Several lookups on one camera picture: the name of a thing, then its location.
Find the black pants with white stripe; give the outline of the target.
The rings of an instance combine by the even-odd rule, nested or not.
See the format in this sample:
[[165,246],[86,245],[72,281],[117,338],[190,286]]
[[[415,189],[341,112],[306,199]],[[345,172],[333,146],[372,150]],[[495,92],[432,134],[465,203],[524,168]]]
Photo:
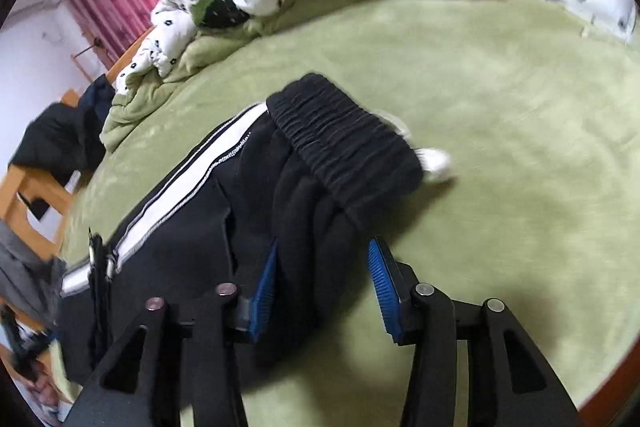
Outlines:
[[152,297],[187,307],[232,282],[241,377],[257,381],[326,323],[375,225],[449,169],[326,77],[293,81],[209,132],[120,222],[112,334]]

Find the grey garment on bedframe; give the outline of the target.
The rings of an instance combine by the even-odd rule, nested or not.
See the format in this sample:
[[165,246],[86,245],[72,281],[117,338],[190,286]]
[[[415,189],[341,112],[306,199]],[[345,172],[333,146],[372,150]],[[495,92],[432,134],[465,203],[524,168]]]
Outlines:
[[31,319],[53,329],[65,262],[41,259],[4,222],[0,231],[1,297]]

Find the black jacket on bedframe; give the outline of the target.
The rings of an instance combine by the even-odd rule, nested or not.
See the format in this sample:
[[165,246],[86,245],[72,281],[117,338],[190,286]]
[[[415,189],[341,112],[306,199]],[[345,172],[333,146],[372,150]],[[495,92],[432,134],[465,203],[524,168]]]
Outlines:
[[49,105],[26,128],[10,165],[49,173],[62,187],[73,174],[94,171],[105,155],[104,120],[91,106]]

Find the green fleece bed blanket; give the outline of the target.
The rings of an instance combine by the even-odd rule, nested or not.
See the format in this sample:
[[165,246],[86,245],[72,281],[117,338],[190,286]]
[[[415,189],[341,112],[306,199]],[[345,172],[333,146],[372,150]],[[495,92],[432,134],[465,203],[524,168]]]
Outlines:
[[320,72],[457,179],[386,222],[450,297],[503,299],[590,426],[639,387],[639,45],[542,0],[295,0],[250,38],[197,36],[143,79],[136,127],[65,218],[61,257],[120,220],[216,124]]

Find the navy blue garment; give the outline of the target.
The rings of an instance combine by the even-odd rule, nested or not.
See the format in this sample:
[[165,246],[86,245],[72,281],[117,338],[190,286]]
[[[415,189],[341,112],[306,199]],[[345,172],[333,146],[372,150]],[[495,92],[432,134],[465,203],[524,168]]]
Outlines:
[[105,75],[101,75],[93,80],[80,96],[78,106],[85,110],[91,110],[100,126],[103,126],[108,113],[110,113],[114,96],[114,87]]

